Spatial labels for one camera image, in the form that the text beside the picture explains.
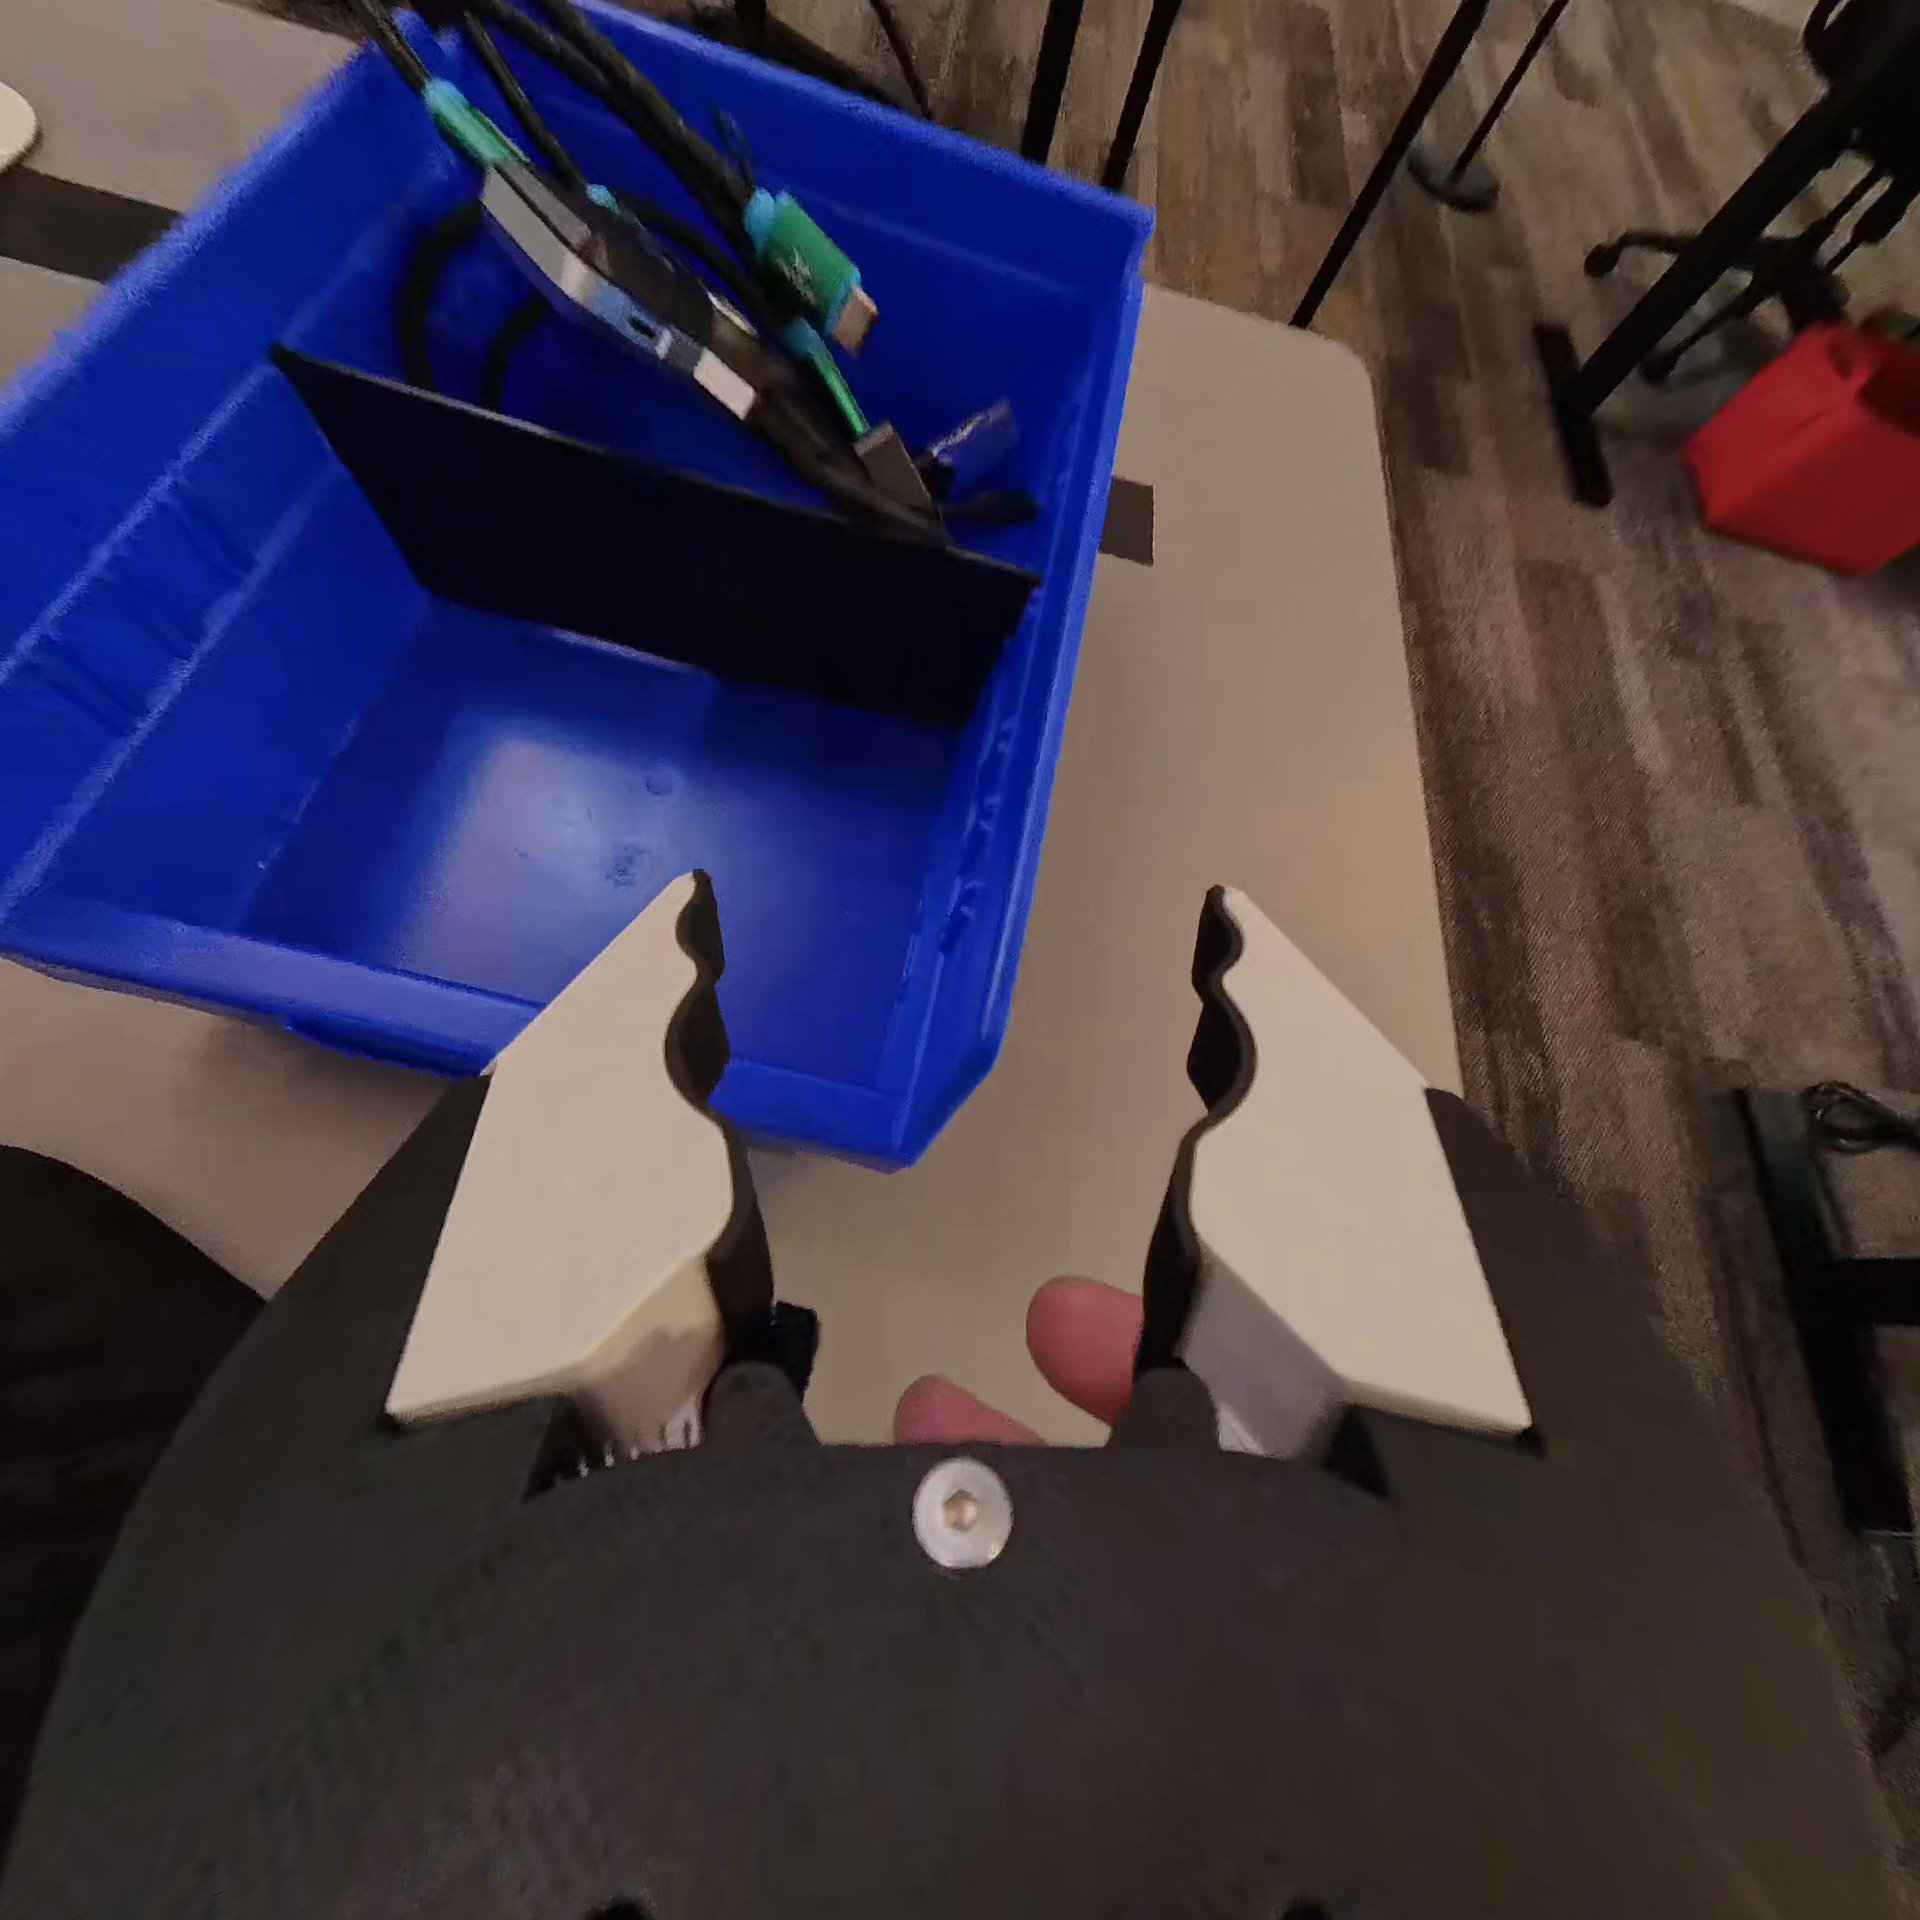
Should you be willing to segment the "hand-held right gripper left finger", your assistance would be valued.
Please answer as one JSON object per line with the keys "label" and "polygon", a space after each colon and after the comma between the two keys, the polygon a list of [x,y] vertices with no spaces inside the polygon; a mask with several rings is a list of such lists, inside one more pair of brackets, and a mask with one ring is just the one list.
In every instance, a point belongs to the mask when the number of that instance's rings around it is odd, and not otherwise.
{"label": "hand-held right gripper left finger", "polygon": [[713,882],[673,878],[499,1052],[386,1412],[541,1398],[595,1431],[691,1431],[723,1367],[713,1261],[750,1224],[713,1112],[729,1064]]}

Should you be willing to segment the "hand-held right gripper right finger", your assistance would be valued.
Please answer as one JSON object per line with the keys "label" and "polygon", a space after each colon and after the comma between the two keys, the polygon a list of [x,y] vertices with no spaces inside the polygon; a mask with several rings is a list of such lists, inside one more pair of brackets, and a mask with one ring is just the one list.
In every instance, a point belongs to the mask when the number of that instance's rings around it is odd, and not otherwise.
{"label": "hand-held right gripper right finger", "polygon": [[1425,1075],[1237,887],[1208,891],[1192,990],[1202,1111],[1144,1261],[1141,1374],[1198,1378],[1256,1455],[1318,1455],[1353,1407],[1522,1437]]}

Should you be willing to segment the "black adapter hub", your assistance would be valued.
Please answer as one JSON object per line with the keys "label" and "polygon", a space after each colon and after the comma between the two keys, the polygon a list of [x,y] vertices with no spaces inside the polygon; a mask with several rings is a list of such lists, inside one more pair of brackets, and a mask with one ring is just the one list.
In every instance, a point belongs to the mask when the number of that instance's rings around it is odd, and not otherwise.
{"label": "black adapter hub", "polygon": [[557,315],[755,426],[773,380],[757,327],[605,192],[508,158],[486,166],[480,207]]}

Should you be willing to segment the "person's right hand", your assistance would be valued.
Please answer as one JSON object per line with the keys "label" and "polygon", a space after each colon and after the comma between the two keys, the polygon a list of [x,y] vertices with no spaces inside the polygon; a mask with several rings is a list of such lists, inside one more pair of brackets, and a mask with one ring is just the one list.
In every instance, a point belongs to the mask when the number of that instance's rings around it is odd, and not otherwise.
{"label": "person's right hand", "polygon": [[[1118,1287],[1056,1277],[1030,1299],[1024,1316],[1027,1354],[1046,1387],[1068,1406],[1113,1428],[1133,1392],[1144,1328],[1138,1296]],[[1010,1450],[1044,1439],[1002,1407],[946,1376],[915,1380],[896,1406],[900,1447]]]}

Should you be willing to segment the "blue plastic bin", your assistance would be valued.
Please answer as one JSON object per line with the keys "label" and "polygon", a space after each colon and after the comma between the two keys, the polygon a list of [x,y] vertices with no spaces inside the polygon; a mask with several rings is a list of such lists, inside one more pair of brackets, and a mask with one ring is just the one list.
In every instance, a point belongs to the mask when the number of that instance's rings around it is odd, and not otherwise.
{"label": "blue plastic bin", "polygon": [[896,1168],[1005,1031],[1145,300],[1153,213],[649,16],[595,24],[725,116],[868,275],[854,395],[909,452],[1008,399],[949,541],[1041,578],[972,717],[738,685],[420,587],[270,359],[290,344],[830,512],[669,373],[554,318],[477,180],[349,54],[5,394],[5,957],[477,1071],[705,871],[745,1133]]}

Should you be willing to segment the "black blue-bin divider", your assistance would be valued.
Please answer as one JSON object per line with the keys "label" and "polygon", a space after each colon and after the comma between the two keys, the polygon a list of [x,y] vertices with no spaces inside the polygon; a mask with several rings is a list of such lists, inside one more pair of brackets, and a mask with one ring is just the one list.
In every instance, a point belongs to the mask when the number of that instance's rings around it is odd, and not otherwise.
{"label": "black blue-bin divider", "polygon": [[493,618],[961,728],[1041,578],[277,342],[416,583]]}

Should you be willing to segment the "red plastic container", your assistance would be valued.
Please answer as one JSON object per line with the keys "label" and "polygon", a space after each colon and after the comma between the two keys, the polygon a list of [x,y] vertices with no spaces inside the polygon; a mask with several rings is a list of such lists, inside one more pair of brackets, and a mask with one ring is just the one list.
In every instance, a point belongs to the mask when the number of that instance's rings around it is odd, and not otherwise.
{"label": "red plastic container", "polygon": [[1682,446],[1708,532],[1864,578],[1917,547],[1917,350],[1798,332]]}

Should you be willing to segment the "black chair base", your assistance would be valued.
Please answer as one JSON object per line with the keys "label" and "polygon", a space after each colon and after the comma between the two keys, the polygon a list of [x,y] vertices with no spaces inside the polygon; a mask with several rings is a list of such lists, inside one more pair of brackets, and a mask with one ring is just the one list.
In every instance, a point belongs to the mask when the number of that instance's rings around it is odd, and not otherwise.
{"label": "black chair base", "polygon": [[[1588,510],[1604,510],[1616,496],[1596,415],[1629,375],[1667,382],[1718,327],[1780,296],[1790,280],[1818,276],[1819,247],[1868,188],[1878,194],[1842,254],[1889,237],[1916,203],[1917,4],[1816,4],[1802,44],[1824,82],[1819,99],[1702,229],[1669,237],[1624,231],[1588,254],[1593,279],[1606,276],[1633,250],[1672,256],[1621,322],[1590,351],[1578,351],[1561,324],[1532,328],[1558,459],[1574,503]],[[1810,229],[1774,234],[1790,203],[1849,152],[1865,162],[1857,192]]]}

